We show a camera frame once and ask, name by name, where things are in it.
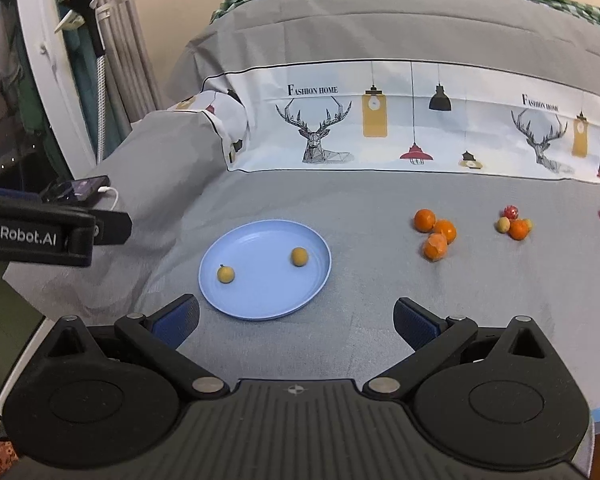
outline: ribbed black surface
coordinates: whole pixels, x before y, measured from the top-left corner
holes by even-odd
[[[128,463],[58,470],[29,459],[6,480],[468,480],[581,479],[567,464],[488,472],[428,444],[399,404],[342,381],[243,381],[221,400],[192,405],[175,433]]]

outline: smartphone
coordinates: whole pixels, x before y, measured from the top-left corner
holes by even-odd
[[[43,199],[71,205],[91,206],[98,201],[98,188],[110,184],[107,175],[93,176],[82,180],[67,180],[51,186]]]

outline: deer antlers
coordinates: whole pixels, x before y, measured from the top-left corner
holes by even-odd
[[[513,115],[513,111],[511,112],[511,119],[513,119],[513,123],[516,125],[516,128],[526,137],[526,142],[531,146],[543,146],[544,148],[548,148],[549,147],[549,142],[551,142],[552,140],[555,139],[560,139],[566,132],[567,132],[567,126],[564,127],[564,129],[562,129],[562,123],[560,122],[560,119],[558,118],[558,115],[555,116],[555,118],[558,121],[558,130],[556,132],[554,132],[554,126],[551,125],[550,129],[549,129],[549,134],[544,136],[542,138],[542,142],[536,142],[536,140],[534,139],[534,134],[531,131],[531,121],[529,121],[526,126],[523,126],[521,121],[522,121],[522,115],[526,112],[526,110],[522,110],[519,114],[518,114],[518,118],[515,118]]]
[[[323,131],[326,130],[329,126],[333,126],[334,124],[339,123],[341,120],[343,120],[347,116],[347,114],[349,113],[349,110],[351,110],[352,103],[349,103],[349,108],[347,108],[346,112],[343,112],[342,105],[336,100],[336,98],[331,96],[331,99],[336,101],[336,104],[338,105],[338,111],[332,118],[331,114],[329,113],[329,109],[327,108],[327,119],[320,123],[320,127],[318,128],[318,131],[316,132],[318,134],[323,133]],[[276,110],[278,111],[278,114],[280,115],[280,117],[282,117],[285,120],[285,122],[292,124],[293,126],[297,126],[300,129],[306,129],[307,128],[306,123],[300,118],[300,110],[298,110],[298,115],[296,117],[293,117],[292,115],[289,114],[289,107],[291,106],[291,103],[293,101],[294,100],[291,99],[291,101],[289,101],[289,104],[287,106],[285,106],[284,113],[282,113],[280,111],[280,108],[278,108],[278,105],[276,105]]]

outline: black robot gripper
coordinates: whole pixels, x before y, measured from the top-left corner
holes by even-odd
[[[21,460],[4,478],[583,478],[571,460],[587,403],[529,317],[479,328],[400,298],[394,326],[415,352],[362,391],[348,379],[230,391],[176,351],[198,319],[188,294],[113,326],[59,320],[5,403]]]

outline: deer illustration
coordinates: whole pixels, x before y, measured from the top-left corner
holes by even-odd
[[[553,173],[573,173],[573,168],[571,166],[567,166],[566,164],[561,164],[556,160],[551,160],[544,156],[544,152],[549,148],[552,140],[561,139],[564,134],[567,132],[567,126],[565,125],[564,129],[562,129],[562,123],[556,115],[556,119],[558,119],[558,130],[554,132],[553,125],[549,129],[549,135],[546,135],[542,138],[541,142],[536,142],[534,139],[534,134],[531,131],[531,121],[529,121],[526,126],[522,124],[522,115],[526,112],[526,110],[522,110],[518,118],[515,118],[513,115],[513,111],[511,112],[511,119],[513,119],[513,123],[516,125],[516,128],[526,137],[526,143],[531,146],[536,152],[536,162],[538,164],[542,164],[545,168]]]
[[[304,150],[304,157],[302,158],[303,162],[307,164],[321,164],[325,162],[350,162],[353,160],[353,155],[348,152],[330,152],[329,150],[325,150],[322,147],[322,140],[324,137],[329,135],[329,126],[333,126],[334,124],[339,123],[343,120],[349,110],[351,110],[351,103],[349,103],[349,108],[347,108],[346,112],[342,111],[342,105],[336,100],[335,97],[331,97],[336,104],[338,105],[337,113],[331,117],[329,113],[329,109],[327,108],[327,119],[320,123],[320,127],[315,132],[309,130],[307,124],[300,118],[300,111],[298,110],[298,115],[293,117],[293,115],[289,114],[289,107],[291,103],[293,103],[293,99],[289,102],[289,104],[285,107],[284,114],[276,105],[276,110],[280,117],[282,117],[285,122],[292,124],[298,128],[298,132],[306,139],[306,149]]]

